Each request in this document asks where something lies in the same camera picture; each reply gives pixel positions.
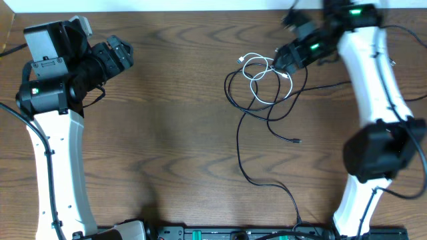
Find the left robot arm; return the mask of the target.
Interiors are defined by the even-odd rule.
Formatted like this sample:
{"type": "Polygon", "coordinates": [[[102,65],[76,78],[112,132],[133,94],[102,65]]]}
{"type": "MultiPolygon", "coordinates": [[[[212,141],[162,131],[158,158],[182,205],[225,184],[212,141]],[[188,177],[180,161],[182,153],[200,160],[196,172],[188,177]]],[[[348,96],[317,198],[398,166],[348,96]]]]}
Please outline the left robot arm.
{"type": "Polygon", "coordinates": [[[32,59],[16,95],[35,154],[37,239],[145,239],[143,222],[97,226],[85,186],[82,157],[84,99],[133,65],[132,46],[112,35],[89,44],[89,21],[35,25],[24,30],[32,59]]]}

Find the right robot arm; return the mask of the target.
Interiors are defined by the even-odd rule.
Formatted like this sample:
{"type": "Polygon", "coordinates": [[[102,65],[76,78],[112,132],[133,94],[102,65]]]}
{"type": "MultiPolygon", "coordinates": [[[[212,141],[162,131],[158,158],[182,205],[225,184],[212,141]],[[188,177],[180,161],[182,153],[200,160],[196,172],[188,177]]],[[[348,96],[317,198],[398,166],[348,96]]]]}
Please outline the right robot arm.
{"type": "Polygon", "coordinates": [[[343,148],[348,178],[332,217],[334,239],[368,239],[383,193],[415,154],[426,122],[413,116],[400,93],[386,44],[384,16],[369,1],[324,1],[323,24],[290,9],[282,22],[296,36],[280,47],[273,66],[292,74],[333,53],[344,62],[358,104],[360,130],[343,148]]]}

